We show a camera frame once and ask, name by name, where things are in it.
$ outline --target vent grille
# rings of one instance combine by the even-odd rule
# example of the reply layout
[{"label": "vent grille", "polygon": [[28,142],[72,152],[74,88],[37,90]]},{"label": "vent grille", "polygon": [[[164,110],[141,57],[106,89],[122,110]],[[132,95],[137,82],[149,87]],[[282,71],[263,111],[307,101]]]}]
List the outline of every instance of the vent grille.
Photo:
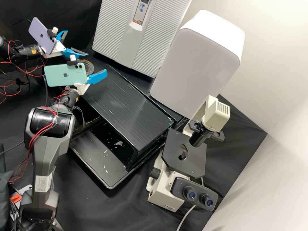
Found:
[{"label": "vent grille", "polygon": [[229,115],[229,106],[223,103],[218,102],[217,103],[217,110],[219,110],[222,113],[225,113],[227,115]]},{"label": "vent grille", "polygon": [[157,0],[133,69],[155,77],[191,0]]},{"label": "vent grille", "polygon": [[93,50],[116,59],[132,5],[133,0],[102,1]]}]

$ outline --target smartphone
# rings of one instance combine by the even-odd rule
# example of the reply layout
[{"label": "smartphone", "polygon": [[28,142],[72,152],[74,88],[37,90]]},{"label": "smartphone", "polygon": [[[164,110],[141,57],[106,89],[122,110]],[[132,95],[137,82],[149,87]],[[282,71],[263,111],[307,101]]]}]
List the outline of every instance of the smartphone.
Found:
[{"label": "smartphone", "polygon": [[38,42],[43,51],[47,54],[51,54],[56,46],[57,39],[51,38],[47,33],[47,28],[40,22],[37,17],[32,19],[29,27],[29,34]]},{"label": "smartphone", "polygon": [[45,77],[50,87],[74,85],[75,83],[86,84],[88,82],[86,68],[83,63],[76,65],[51,65],[45,66]]}]

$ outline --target green iphone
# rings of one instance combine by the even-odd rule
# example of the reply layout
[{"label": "green iphone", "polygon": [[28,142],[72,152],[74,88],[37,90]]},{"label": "green iphone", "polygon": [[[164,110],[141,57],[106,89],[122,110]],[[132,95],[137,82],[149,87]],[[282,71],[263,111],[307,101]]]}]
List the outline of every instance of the green iphone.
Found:
[{"label": "green iphone", "polygon": [[88,82],[86,68],[83,63],[76,65],[52,65],[44,67],[47,85],[50,87],[85,84]]}]

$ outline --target label sticker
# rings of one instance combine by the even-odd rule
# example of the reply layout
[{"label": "label sticker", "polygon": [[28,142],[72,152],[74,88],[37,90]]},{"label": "label sticker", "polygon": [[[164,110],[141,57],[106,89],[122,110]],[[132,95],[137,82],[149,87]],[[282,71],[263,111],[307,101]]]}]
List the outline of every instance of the label sticker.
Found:
[{"label": "label sticker", "polygon": [[50,173],[49,176],[35,176],[35,192],[47,192],[50,189],[51,185],[51,179],[52,179],[52,172]]},{"label": "label sticker", "polygon": [[174,208],[172,208],[172,207],[170,207],[170,206],[168,206],[168,205],[165,205],[165,209],[168,209],[168,210],[170,210],[170,211],[176,211]]}]

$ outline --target control panel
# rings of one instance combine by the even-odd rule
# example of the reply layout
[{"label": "control panel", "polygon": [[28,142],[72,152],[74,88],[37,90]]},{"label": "control panel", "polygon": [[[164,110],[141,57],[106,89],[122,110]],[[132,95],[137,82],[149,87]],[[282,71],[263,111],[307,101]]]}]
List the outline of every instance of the control panel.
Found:
[{"label": "control panel", "polygon": [[142,25],[150,0],[139,0],[133,22]]}]

